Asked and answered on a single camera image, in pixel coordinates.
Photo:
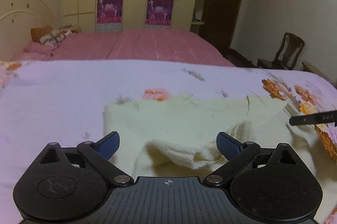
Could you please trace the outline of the lower right magenta poster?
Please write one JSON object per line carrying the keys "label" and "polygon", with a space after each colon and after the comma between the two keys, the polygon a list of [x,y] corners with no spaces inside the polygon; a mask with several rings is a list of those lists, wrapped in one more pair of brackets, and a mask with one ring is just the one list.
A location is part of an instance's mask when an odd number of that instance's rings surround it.
{"label": "lower right magenta poster", "polygon": [[170,29],[174,0],[148,0],[146,29]]}

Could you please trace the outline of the orange patterned pillow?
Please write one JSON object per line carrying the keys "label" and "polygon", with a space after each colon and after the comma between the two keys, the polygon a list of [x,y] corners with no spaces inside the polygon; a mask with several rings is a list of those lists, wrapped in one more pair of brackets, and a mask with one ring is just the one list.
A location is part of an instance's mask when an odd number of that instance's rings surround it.
{"label": "orange patterned pillow", "polygon": [[32,40],[46,46],[55,46],[67,36],[79,32],[80,27],[78,25],[66,25],[60,29],[54,29],[50,25],[46,25],[30,29]]}

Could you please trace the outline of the dark wooden chair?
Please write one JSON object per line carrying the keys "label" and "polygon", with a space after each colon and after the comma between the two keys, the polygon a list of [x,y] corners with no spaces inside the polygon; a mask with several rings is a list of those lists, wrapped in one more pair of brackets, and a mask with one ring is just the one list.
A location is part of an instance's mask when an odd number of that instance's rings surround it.
{"label": "dark wooden chair", "polygon": [[274,59],[258,59],[257,67],[263,69],[293,70],[303,51],[305,42],[295,34],[285,33]]}

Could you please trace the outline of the pink checked bed sheet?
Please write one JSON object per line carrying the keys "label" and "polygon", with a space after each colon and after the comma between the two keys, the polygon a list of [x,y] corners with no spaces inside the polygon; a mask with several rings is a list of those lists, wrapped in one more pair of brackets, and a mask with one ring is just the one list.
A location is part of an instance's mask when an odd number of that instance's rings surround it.
{"label": "pink checked bed sheet", "polygon": [[14,61],[135,59],[227,66],[210,43],[183,30],[146,29],[119,33],[72,33],[55,46],[30,42]]}

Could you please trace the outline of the lower left magenta poster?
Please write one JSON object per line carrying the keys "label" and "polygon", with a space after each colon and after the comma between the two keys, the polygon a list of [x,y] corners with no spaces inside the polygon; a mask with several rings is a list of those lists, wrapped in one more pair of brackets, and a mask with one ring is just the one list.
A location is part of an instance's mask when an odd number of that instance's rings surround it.
{"label": "lower left magenta poster", "polygon": [[123,0],[97,0],[96,32],[122,31]]}

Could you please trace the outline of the magenta poster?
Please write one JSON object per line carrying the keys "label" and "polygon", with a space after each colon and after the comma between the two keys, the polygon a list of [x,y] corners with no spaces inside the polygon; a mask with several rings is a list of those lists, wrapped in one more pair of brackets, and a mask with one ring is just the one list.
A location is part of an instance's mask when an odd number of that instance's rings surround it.
{"label": "magenta poster", "polygon": [[97,0],[96,32],[122,31],[123,0]]}
{"label": "magenta poster", "polygon": [[170,29],[174,0],[148,0],[146,29]]}

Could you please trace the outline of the cream knit small garment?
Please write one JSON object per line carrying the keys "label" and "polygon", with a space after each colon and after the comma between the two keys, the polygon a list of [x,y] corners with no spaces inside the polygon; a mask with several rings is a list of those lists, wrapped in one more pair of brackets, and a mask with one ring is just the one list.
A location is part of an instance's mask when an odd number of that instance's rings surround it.
{"label": "cream knit small garment", "polygon": [[315,171],[309,143],[315,131],[290,128],[296,113],[289,102],[268,96],[242,100],[198,100],[188,95],[166,101],[141,100],[104,108],[104,131],[120,135],[111,162],[138,176],[199,176],[216,170],[226,159],[217,149],[221,131],[240,142],[274,148],[288,143]]}

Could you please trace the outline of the dark wooden door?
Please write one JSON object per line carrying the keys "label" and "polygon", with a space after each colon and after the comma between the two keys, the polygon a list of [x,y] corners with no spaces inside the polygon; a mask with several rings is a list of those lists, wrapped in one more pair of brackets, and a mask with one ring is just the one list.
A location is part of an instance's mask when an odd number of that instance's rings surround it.
{"label": "dark wooden door", "polygon": [[231,45],[242,0],[206,0],[199,35],[224,53]]}

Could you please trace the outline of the cream curved headboard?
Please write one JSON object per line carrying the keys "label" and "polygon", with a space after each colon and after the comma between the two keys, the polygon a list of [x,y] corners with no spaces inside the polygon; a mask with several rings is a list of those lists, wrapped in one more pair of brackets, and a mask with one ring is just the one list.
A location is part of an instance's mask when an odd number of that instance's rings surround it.
{"label": "cream curved headboard", "polygon": [[31,29],[57,27],[51,9],[42,0],[1,0],[2,61],[9,61],[32,41]]}

